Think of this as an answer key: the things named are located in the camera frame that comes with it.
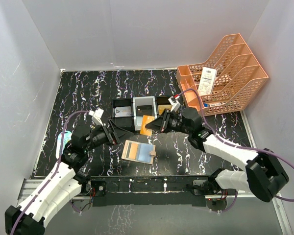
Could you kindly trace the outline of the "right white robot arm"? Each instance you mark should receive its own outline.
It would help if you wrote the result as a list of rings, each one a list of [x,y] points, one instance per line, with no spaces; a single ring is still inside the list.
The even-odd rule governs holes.
[[[204,183],[189,187],[202,195],[235,189],[252,192],[261,201],[270,202],[289,182],[286,171],[269,150],[243,149],[239,144],[215,136],[202,124],[202,117],[195,108],[186,108],[180,116],[165,109],[157,119],[146,124],[146,128],[158,133],[187,134],[188,142],[194,148],[218,156],[240,169],[219,168]]]

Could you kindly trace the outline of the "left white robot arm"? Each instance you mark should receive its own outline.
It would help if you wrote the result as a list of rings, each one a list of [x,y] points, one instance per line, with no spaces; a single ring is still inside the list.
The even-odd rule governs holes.
[[[89,133],[74,131],[43,182],[17,207],[10,206],[5,211],[5,232],[42,235],[50,219],[85,190],[90,177],[81,168],[88,161],[88,152],[104,144],[119,144],[131,136],[132,132],[118,127],[111,119]]]

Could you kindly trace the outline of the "beige leather card holder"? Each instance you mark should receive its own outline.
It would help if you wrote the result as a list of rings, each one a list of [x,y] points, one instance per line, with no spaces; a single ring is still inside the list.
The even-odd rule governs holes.
[[[122,159],[132,162],[152,164],[156,156],[155,145],[126,140]]]

